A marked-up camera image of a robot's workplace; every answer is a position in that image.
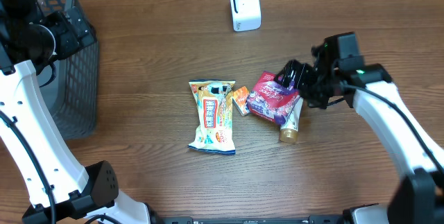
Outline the orange tissue pack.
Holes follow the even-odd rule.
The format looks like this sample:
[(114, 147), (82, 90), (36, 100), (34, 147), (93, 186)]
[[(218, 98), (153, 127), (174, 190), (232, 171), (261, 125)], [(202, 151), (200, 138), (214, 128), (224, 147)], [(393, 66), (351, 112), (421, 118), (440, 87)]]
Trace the orange tissue pack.
[(234, 91), (233, 94), (233, 101), (234, 104), (237, 106), (237, 109), (241, 116), (246, 116), (250, 113), (250, 110), (248, 109), (247, 104), (247, 98), (249, 96), (250, 92), (247, 89), (247, 87), (243, 86)]

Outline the yellow snack bag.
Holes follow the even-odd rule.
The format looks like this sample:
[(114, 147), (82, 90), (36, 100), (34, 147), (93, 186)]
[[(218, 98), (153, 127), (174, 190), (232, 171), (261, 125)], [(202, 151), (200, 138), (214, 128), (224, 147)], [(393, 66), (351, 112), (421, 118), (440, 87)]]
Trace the yellow snack bag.
[(189, 86), (196, 102), (199, 125), (193, 150), (222, 155), (234, 155), (232, 139), (233, 80), (190, 80)]

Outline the red purple pad package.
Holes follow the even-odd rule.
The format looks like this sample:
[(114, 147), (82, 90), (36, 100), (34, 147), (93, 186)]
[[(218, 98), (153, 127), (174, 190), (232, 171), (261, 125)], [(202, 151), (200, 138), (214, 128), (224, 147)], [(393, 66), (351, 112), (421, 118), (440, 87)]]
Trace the red purple pad package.
[(281, 126), (287, 122), (300, 96), (297, 89), (281, 86), (274, 77), (275, 74), (264, 71), (246, 102), (251, 113)]

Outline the white Pantene tube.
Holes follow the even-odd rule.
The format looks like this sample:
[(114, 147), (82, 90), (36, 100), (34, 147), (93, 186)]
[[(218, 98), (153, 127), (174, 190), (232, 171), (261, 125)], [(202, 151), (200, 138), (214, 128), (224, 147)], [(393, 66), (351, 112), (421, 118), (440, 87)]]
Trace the white Pantene tube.
[(285, 143), (294, 144), (298, 140), (299, 120), (302, 111), (303, 99), (300, 97), (293, 107), (287, 121), (280, 127), (279, 140)]

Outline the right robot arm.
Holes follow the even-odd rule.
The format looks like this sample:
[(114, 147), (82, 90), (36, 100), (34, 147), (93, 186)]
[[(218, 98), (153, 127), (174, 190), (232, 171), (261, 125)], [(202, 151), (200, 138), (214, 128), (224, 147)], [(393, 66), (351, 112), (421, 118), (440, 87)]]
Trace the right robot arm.
[(366, 64), (353, 32), (333, 35), (311, 49), (313, 64), (290, 60), (275, 76), (294, 87), (311, 108), (346, 101), (377, 135), (400, 176), (387, 206), (362, 205), (343, 211), (340, 223), (442, 223), (443, 148), (403, 103), (381, 64)]

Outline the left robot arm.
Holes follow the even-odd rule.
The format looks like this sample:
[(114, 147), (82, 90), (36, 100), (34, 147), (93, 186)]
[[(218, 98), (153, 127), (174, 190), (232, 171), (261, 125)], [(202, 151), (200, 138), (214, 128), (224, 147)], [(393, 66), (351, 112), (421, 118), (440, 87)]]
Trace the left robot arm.
[(146, 204), (119, 188), (109, 162), (83, 166), (67, 147), (37, 76), (96, 44), (92, 25), (65, 0), (45, 14), (44, 0), (1, 0), (1, 139), (26, 183), (24, 223), (157, 223)]

